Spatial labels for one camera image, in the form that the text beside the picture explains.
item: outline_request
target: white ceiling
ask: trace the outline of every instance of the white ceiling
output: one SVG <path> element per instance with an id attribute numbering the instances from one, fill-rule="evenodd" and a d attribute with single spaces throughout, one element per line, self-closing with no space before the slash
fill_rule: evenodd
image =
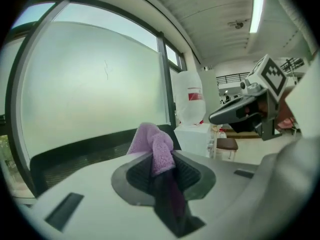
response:
<path id="1" fill-rule="evenodd" d="M 202 66 L 241 59 L 304 57 L 307 44 L 278 0 L 265 0 L 260 29 L 247 46 L 253 0 L 158 0 L 182 25 L 201 58 Z M 228 23 L 244 21 L 236 29 Z"/>

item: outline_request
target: white floor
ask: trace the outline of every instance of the white floor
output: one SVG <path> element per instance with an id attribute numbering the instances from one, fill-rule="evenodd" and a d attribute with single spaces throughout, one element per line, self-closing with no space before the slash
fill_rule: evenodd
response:
<path id="1" fill-rule="evenodd" d="M 265 155 L 278 153 L 287 144 L 298 140 L 301 135 L 297 133 L 296 137 L 290 133 L 267 141 L 261 138 L 236 139 L 238 151 L 235 154 L 235 162 L 259 165 Z M 217 159 L 228 160 L 229 152 L 217 154 Z"/>

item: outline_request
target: railing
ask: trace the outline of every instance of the railing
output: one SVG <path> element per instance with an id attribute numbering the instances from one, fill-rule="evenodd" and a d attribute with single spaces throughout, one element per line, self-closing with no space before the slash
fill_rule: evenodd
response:
<path id="1" fill-rule="evenodd" d="M 291 58 L 286 63 L 281 65 L 280 68 L 284 72 L 289 72 L 290 71 L 290 67 L 292 68 L 292 70 L 296 70 L 297 68 L 302 67 L 304 64 L 305 64 L 304 60 L 301 59 L 301 58 Z"/>
<path id="2" fill-rule="evenodd" d="M 216 78 L 216 82 L 218 85 L 227 84 L 227 83 L 234 83 L 234 82 L 241 82 L 249 75 L 249 73 L 250 72 L 218 76 Z"/>

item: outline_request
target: stool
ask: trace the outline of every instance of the stool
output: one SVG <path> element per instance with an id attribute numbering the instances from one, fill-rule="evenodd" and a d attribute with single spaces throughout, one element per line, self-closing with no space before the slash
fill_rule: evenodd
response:
<path id="1" fill-rule="evenodd" d="M 238 150 L 238 144 L 234 138 L 217 138 L 216 148 L 220 150 L 229 150 L 229 159 L 231 159 L 232 152 L 234 152 L 232 161 L 235 160 L 236 152 Z"/>

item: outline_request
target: black mesh chair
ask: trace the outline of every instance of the black mesh chair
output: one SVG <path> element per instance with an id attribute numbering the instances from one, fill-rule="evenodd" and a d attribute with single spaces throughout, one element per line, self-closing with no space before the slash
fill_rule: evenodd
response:
<path id="1" fill-rule="evenodd" d="M 174 129 L 167 124 L 160 130 L 173 140 L 175 150 L 181 150 Z M 34 156 L 30 161 L 30 174 L 39 196 L 77 170 L 127 154 L 137 129 L 115 132 L 70 143 Z"/>

